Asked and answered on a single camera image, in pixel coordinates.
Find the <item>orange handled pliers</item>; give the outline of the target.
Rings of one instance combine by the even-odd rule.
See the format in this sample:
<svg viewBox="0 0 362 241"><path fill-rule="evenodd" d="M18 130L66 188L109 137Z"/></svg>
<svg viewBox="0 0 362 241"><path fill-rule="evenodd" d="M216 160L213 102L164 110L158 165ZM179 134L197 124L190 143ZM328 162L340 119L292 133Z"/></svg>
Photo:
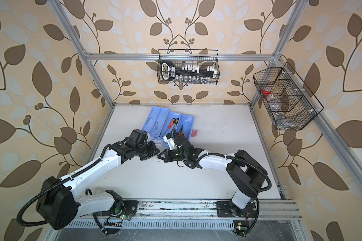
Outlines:
<svg viewBox="0 0 362 241"><path fill-rule="evenodd" d="M178 132L178 136L184 135L183 130L184 130L184 126L182 125L181 128L180 128L180 131Z"/></svg>

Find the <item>red handled screwdriver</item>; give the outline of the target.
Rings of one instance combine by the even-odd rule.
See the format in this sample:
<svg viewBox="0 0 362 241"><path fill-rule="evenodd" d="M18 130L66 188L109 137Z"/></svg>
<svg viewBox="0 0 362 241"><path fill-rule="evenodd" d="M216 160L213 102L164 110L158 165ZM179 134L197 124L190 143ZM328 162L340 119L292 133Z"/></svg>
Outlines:
<svg viewBox="0 0 362 241"><path fill-rule="evenodd" d="M173 119L171 120L169 126L168 126L168 129L170 129L171 127L173 126Z"/></svg>

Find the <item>white and blue tool box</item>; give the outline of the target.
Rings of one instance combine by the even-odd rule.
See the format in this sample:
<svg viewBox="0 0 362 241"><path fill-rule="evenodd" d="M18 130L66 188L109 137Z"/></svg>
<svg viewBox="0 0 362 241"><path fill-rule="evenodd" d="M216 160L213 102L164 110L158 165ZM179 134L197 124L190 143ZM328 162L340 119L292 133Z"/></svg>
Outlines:
<svg viewBox="0 0 362 241"><path fill-rule="evenodd" d="M173 129L182 133L188 140L192 135L195 118L191 115L171 111L169 108L152 107L142 130L155 141L164 142L164 137Z"/></svg>

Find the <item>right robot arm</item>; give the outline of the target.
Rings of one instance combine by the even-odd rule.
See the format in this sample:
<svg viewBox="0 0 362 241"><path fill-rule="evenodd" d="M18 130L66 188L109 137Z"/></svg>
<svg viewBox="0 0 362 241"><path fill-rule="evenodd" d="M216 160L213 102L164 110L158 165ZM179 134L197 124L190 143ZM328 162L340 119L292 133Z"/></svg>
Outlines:
<svg viewBox="0 0 362 241"><path fill-rule="evenodd" d="M248 152L238 150L235 154L220 154L195 148L182 134L167 134L164 142L169 146L158 155L160 160L183 162L185 167L225 171L235 183L237 190L229 202L226 212L230 216L243 217L247 207L253 208L261 192L272 188L267 170Z"/></svg>

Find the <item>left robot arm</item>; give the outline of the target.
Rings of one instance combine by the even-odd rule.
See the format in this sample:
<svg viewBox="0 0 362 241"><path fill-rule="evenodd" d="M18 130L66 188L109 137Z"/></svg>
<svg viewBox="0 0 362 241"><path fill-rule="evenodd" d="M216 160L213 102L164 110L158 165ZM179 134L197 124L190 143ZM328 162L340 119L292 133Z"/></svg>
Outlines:
<svg viewBox="0 0 362 241"><path fill-rule="evenodd" d="M28 201L16 217L17 224L35 227L49 224L60 230L74 219L91 213L109 212L119 215L123 212L123 198L113 190L100 194L91 193L88 187L112 169L134 157L141 161L159 153L148 133L139 129L114 144L107 144L100 156L78 170L57 179L44 181L41 191Z"/></svg>

